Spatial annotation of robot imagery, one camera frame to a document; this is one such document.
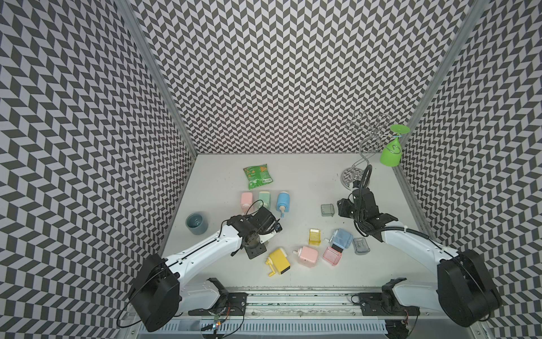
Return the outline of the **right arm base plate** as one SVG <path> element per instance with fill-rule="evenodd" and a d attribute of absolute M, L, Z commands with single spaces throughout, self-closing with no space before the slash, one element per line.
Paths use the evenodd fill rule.
<path fill-rule="evenodd" d="M 358 304 L 364 316 L 419 316 L 418 307 L 401 305 L 391 292 L 362 292 L 357 294 Z"/>

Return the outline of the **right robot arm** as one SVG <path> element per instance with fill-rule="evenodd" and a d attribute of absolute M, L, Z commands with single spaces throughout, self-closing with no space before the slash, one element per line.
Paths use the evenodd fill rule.
<path fill-rule="evenodd" d="M 430 282 L 394 278 L 381 288 L 376 311 L 405 315 L 410 309 L 444 313 L 462 327 L 488 321 L 502 307 L 502 297 L 485 265 L 474 250 L 458 251 L 380 212 L 368 188 L 356 188 L 337 202 L 338 214 L 353 220 L 360 235 L 373 237 L 402 251 L 432 272 Z"/>

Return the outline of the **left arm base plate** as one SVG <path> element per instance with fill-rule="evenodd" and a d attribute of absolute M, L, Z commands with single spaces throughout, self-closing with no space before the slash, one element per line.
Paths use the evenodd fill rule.
<path fill-rule="evenodd" d="M 194 309 L 189 316 L 243 316 L 246 313 L 248 294 L 245 292 L 230 292 L 222 295 L 210 309 Z"/>

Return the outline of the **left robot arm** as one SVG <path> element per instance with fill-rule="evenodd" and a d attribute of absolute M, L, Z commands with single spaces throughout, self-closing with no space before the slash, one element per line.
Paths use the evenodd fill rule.
<path fill-rule="evenodd" d="M 149 255 L 128 292 L 128 302 L 149 332 L 186 312 L 221 314 L 238 306 L 217 278 L 195 281 L 205 268 L 225 256 L 246 251 L 253 259 L 265 253 L 265 243 L 282 231 L 271 211 L 262 206 L 251 214 L 232 216 L 210 237 L 162 258 Z"/>

